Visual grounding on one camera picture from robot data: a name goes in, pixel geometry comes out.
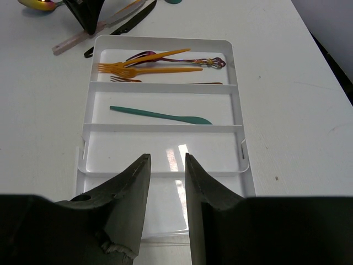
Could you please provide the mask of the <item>teal plastic knife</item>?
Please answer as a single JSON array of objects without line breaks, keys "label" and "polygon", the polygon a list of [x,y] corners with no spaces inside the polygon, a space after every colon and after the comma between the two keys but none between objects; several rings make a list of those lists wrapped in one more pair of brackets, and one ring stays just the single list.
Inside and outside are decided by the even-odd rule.
[{"label": "teal plastic knife", "polygon": [[188,124],[212,125],[212,123],[207,119],[204,119],[198,116],[175,116],[175,115],[150,112],[150,111],[134,109],[134,108],[112,106],[112,105],[109,107],[109,109],[112,111],[126,113],[126,114],[146,116],[146,117],[157,118],[157,119],[174,120],[174,121],[180,121]]}]

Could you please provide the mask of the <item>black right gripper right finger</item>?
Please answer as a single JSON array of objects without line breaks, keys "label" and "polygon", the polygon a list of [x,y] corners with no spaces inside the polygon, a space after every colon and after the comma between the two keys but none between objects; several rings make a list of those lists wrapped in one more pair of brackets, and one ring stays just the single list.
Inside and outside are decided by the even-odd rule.
[{"label": "black right gripper right finger", "polygon": [[351,264],[351,197],[243,198],[185,158],[193,264]]}]

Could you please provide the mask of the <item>orange plastic fork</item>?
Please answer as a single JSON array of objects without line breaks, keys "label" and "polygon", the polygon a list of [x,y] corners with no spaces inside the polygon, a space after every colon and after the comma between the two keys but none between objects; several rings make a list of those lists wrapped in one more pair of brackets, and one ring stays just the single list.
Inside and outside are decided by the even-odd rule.
[{"label": "orange plastic fork", "polygon": [[116,63],[98,63],[97,64],[97,69],[99,71],[103,71],[103,70],[111,70],[114,67],[126,67],[128,65],[131,65],[133,63],[138,63],[138,62],[142,62],[142,61],[148,61],[148,60],[154,60],[154,59],[159,59],[161,57],[165,57],[165,56],[170,56],[170,55],[175,55],[175,54],[179,54],[182,52],[187,52],[190,51],[190,49],[180,49],[180,50],[173,50],[173,51],[167,51],[167,52],[162,52],[162,53],[158,53],[158,54],[153,54],[153,55],[148,55],[148,56],[144,56],[144,57],[140,57],[140,58],[136,58],[133,60],[128,60],[125,62],[116,62]]},{"label": "orange plastic fork", "polygon": [[120,67],[105,65],[102,63],[97,64],[97,69],[101,73],[111,73],[113,75],[123,78],[133,78],[138,75],[150,73],[182,73],[182,72],[199,72],[202,71],[201,67],[182,67],[182,68],[133,68],[133,67]]}]

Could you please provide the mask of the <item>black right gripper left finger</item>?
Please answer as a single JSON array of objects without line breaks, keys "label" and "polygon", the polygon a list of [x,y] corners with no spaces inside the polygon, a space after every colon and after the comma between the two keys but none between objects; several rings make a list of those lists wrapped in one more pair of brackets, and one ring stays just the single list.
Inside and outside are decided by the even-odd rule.
[{"label": "black right gripper left finger", "polygon": [[2,264],[133,264],[151,177],[141,155],[123,172],[72,200],[1,195]]}]

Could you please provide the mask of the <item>black knife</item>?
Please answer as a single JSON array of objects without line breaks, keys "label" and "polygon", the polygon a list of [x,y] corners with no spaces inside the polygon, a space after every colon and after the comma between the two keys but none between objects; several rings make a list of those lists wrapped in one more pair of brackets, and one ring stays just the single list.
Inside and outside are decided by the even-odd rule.
[{"label": "black knife", "polygon": [[115,29],[111,33],[111,35],[121,35],[121,34],[128,33],[136,25],[138,25],[141,21],[143,21],[144,18],[151,13],[151,11],[154,10],[156,4],[157,4],[157,1],[152,1],[146,7],[143,7],[144,5],[142,5],[139,9],[135,10],[134,12],[132,12],[124,17],[118,16],[118,15],[113,15],[106,20],[100,21],[97,24],[97,29],[96,29],[96,32],[93,36],[96,36],[97,33],[101,32],[105,28],[110,28],[120,22],[123,22],[124,20],[127,20],[127,21],[124,22],[123,25],[121,25],[117,29]]}]

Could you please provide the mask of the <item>rose gold metal fork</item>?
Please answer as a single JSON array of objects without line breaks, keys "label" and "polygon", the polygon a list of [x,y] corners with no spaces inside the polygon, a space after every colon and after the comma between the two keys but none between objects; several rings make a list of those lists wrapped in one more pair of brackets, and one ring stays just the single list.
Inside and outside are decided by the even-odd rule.
[{"label": "rose gold metal fork", "polygon": [[122,78],[117,76],[110,76],[111,82],[125,82],[125,83],[180,83],[180,84],[216,84],[216,85],[223,85],[222,82],[180,82],[180,81],[142,81],[139,79],[129,79],[129,78]]}]

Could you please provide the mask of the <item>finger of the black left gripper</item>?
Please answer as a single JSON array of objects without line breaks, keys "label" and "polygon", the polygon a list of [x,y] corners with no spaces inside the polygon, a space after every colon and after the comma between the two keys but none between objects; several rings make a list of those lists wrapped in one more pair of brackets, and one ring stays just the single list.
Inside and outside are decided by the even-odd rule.
[{"label": "finger of the black left gripper", "polygon": [[98,19],[104,0],[63,0],[65,5],[78,20],[82,28],[93,35],[97,29]]}]

